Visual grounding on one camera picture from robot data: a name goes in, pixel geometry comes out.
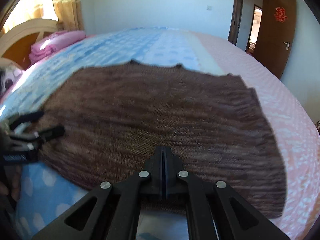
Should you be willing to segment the person's left hand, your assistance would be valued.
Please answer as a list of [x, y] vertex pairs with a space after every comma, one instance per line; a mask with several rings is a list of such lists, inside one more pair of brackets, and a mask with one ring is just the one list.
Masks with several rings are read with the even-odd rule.
[[8, 168], [1, 166], [1, 197], [7, 199], [5, 205], [10, 205], [12, 209], [16, 209], [20, 198], [21, 176], [21, 165], [9, 166]]

